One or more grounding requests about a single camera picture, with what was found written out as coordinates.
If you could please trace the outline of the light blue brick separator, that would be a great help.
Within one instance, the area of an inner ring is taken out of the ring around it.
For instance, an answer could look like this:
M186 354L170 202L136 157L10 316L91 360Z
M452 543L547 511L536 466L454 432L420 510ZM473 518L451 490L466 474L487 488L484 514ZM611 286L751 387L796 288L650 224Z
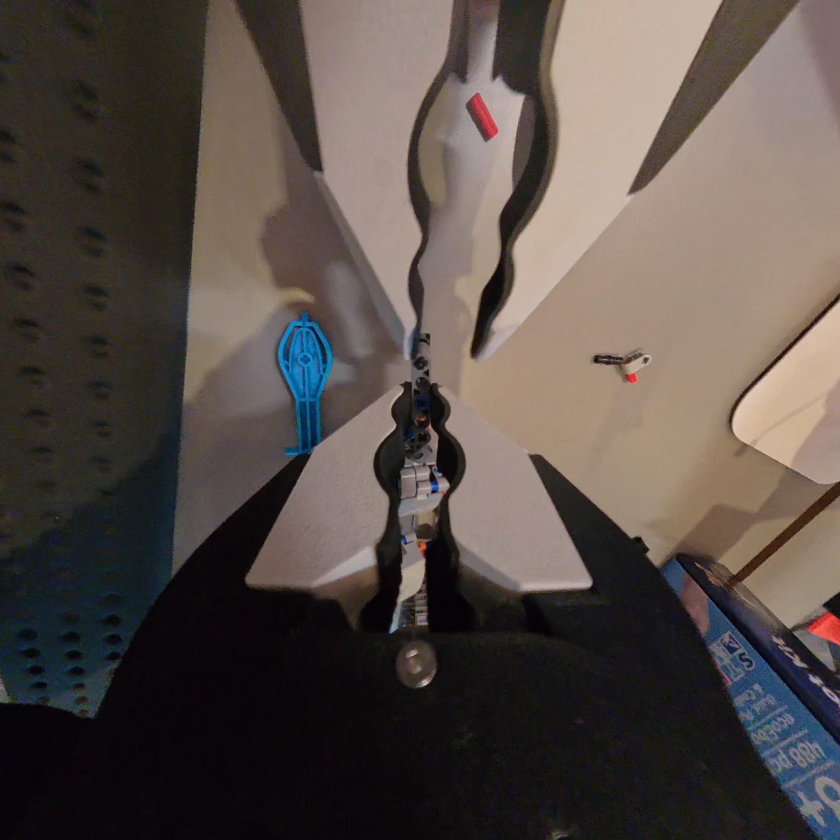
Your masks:
M295 403L297 443L285 449L285 455L293 458L311 453L322 441L321 398L333 354L319 324L303 312L282 333L277 360Z

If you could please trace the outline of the black dimpled mat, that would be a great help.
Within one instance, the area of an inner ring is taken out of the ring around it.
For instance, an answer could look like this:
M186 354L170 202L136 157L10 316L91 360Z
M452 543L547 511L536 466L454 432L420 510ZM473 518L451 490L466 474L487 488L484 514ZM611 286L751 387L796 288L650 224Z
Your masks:
M172 572L207 2L1 2L2 684L93 718Z

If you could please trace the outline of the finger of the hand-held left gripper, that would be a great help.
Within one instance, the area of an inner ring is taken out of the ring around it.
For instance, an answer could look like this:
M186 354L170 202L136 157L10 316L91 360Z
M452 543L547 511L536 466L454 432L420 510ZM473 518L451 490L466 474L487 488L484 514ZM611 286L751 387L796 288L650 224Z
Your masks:
M422 243L417 141L424 103L446 78L455 3L303 1L318 132L318 183L374 306L408 356Z
M496 68L524 70L532 144L499 218L471 356L524 323L624 210L720 2L503 2Z

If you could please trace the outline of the blue robot kit box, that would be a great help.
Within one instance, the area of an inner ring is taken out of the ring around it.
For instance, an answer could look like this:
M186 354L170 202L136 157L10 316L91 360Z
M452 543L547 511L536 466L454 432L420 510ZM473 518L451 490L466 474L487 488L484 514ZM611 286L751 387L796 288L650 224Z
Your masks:
M662 572L777 784L818 838L839 838L838 675L722 564L679 554Z

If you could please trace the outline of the white stand base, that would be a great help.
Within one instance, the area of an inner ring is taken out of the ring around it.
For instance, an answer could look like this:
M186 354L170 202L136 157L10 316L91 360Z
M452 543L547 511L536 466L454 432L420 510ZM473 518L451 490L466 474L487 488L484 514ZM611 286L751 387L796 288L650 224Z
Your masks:
M839 481L839 300L836 298L740 395L730 428L819 485Z

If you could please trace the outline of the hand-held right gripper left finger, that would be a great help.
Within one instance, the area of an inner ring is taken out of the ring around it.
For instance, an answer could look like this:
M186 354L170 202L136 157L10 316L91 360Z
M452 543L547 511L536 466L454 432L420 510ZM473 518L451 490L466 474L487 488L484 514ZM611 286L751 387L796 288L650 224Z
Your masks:
M398 385L316 446L245 576L250 590L336 601L356 629L389 629L400 589L392 458L403 453Z

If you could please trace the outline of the small red axle pin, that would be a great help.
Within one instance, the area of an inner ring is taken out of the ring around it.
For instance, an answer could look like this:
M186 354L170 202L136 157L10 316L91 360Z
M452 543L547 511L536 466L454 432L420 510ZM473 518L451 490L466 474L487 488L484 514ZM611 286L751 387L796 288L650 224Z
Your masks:
M493 140L498 135L499 129L482 95L479 92L474 93L465 107L483 141Z

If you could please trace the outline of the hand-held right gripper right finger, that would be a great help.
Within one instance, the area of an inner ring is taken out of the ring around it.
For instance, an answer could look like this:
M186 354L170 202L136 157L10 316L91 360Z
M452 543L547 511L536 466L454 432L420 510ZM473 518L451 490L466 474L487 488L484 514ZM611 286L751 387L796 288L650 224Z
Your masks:
M440 504L437 587L468 597L585 592L593 579L530 454L445 387L432 387Z

